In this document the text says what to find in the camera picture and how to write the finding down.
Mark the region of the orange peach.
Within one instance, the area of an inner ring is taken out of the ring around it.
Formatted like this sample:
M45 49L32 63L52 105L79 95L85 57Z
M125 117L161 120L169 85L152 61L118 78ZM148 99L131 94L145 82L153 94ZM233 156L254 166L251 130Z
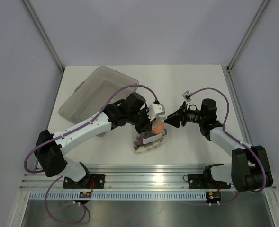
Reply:
M161 119L157 119L153 124L152 124L152 133L153 134L160 134L164 129L164 123Z

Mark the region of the clear zip top bag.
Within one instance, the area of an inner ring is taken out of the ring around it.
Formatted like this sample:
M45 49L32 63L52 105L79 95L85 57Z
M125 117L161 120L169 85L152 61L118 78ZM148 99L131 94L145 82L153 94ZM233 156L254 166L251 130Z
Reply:
M157 117L152 124L151 132L138 133L133 126L133 146L137 154L156 149L167 136L164 121L166 117Z

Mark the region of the red grape bunch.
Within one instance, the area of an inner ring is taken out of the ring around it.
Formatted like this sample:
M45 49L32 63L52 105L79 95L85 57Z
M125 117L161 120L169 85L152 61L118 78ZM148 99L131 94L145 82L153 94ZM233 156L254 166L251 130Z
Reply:
M136 136L133 145L142 145L142 144L148 144L151 142L155 142L159 138L158 135L153 134L151 132L144 132L140 135Z

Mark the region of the grey toy fish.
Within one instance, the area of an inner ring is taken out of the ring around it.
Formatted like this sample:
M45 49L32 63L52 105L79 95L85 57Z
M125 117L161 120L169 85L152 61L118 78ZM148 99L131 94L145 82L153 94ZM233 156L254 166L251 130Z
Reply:
M135 153L141 154L156 149L161 144L162 140L163 139L160 139L148 144L134 145Z

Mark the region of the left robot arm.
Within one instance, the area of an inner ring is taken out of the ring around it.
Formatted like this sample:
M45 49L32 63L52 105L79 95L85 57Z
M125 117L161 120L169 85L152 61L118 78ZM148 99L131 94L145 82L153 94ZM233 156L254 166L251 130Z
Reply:
M67 158L66 154L92 137L126 124L134 125L138 133L150 132L157 111L162 111L158 101L147 105L140 94L131 93L73 127L54 134L49 130L41 132L35 157L47 177L65 176L79 188L85 188L90 183L89 170L83 163Z

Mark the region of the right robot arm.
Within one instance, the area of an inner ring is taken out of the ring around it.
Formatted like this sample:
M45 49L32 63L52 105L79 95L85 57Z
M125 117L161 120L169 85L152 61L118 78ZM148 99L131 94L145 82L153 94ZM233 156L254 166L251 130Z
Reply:
M200 133L208 141L218 145L230 157L231 163L205 166L203 183L214 187L218 183L228 183L238 192L258 191L273 185L270 164L263 146L243 143L224 130L217 119L217 106L213 99L204 99L200 109L192 110L185 102L170 114L166 124L179 128L187 123L199 125Z

